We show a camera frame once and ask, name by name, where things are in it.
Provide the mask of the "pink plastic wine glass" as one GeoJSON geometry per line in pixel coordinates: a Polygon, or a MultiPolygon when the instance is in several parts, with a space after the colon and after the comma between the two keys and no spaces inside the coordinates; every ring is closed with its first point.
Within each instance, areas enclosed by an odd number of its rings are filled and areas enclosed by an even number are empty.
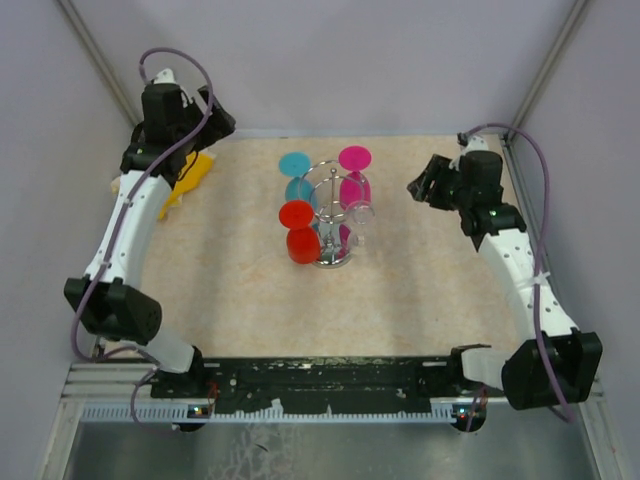
{"type": "Polygon", "coordinates": [[[364,146],[348,146],[339,153],[338,162],[347,171],[339,188],[341,207],[347,210],[353,204],[370,203],[372,201],[371,186],[363,171],[372,162],[371,152],[364,146]]]}

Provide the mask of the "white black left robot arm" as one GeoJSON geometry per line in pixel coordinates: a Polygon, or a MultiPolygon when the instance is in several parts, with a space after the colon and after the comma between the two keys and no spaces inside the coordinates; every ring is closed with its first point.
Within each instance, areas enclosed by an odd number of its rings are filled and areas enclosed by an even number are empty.
{"type": "Polygon", "coordinates": [[[235,120],[208,86],[201,110],[174,72],[160,71],[141,95],[143,120],[120,165],[119,190],[96,254],[79,278],[67,279],[64,296],[74,311],[72,329],[85,329],[154,362],[156,397],[194,397],[208,384],[201,351],[163,327],[160,303],[140,289],[159,215],[179,183],[195,168],[189,161],[231,135],[235,120]]]}

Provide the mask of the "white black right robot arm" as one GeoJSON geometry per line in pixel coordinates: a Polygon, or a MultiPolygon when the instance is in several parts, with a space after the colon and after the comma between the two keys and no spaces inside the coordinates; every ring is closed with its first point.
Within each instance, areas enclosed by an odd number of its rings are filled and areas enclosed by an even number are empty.
{"type": "Polygon", "coordinates": [[[546,275],[536,272],[525,221],[503,199],[502,170],[500,155],[488,150],[455,160],[433,155],[407,186],[414,200],[458,213],[462,232],[503,289],[521,340],[513,353],[484,345],[453,349],[448,387],[461,396],[481,384],[492,387],[516,410],[581,403],[591,392],[602,343],[578,328],[546,275]]]}

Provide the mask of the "clear wine glass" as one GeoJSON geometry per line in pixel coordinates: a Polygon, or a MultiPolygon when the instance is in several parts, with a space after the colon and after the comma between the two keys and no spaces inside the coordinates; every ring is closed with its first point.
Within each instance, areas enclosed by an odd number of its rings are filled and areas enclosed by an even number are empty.
{"type": "Polygon", "coordinates": [[[366,201],[356,201],[348,207],[348,247],[353,254],[370,252],[375,246],[376,214],[366,201]]]}

